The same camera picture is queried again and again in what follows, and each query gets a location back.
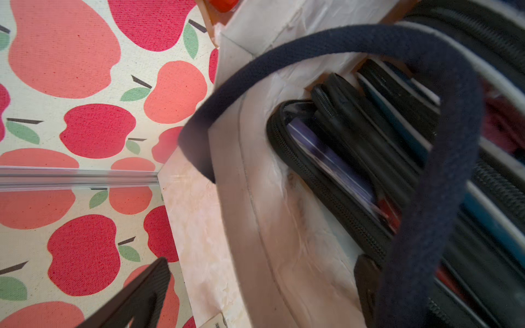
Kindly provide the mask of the black paddle case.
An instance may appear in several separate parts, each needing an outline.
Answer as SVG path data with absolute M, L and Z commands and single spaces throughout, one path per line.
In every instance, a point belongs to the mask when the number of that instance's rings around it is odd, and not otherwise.
M 358 73 L 433 144 L 436 95 L 386 61 L 368 59 Z M 354 87 L 332 73 L 313 87 L 310 99 L 279 104 L 267 136 L 281 160 L 382 270 L 426 161 L 358 83 Z M 468 182 L 524 234 L 524 165 L 484 137 L 479 145 Z M 433 279 L 425 326 L 524 326 L 524 266 L 463 203 Z

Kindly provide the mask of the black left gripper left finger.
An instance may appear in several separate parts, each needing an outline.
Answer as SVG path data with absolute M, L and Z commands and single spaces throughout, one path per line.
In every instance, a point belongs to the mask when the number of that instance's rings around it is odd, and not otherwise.
M 156 327 L 170 283 L 165 258 L 158 258 L 79 326 Z

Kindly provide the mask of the maroon paddle case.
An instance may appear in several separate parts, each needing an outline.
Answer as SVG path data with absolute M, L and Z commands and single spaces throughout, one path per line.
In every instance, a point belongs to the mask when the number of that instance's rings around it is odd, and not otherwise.
M 506 153 L 524 162 L 524 116 L 486 80 L 481 80 L 485 101 L 482 135 Z

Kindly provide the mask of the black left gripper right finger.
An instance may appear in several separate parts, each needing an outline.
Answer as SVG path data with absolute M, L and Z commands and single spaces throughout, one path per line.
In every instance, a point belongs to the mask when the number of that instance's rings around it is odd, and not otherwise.
M 381 270 L 368 255 L 359 255 L 354 277 L 362 314 L 367 327 L 374 327 L 375 296 L 379 288 Z

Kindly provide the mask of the white canvas tote bag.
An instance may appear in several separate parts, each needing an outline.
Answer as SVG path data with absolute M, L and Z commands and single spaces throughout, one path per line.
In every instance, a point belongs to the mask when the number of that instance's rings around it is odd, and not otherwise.
M 426 327 L 433 279 L 480 151 L 481 80 L 524 116 L 523 1 L 243 1 L 220 34 L 217 87 L 180 135 L 218 190 L 255 327 L 367 327 L 362 249 L 273 150 L 267 122 L 375 58 L 436 95 L 439 118 L 381 270 L 374 327 Z

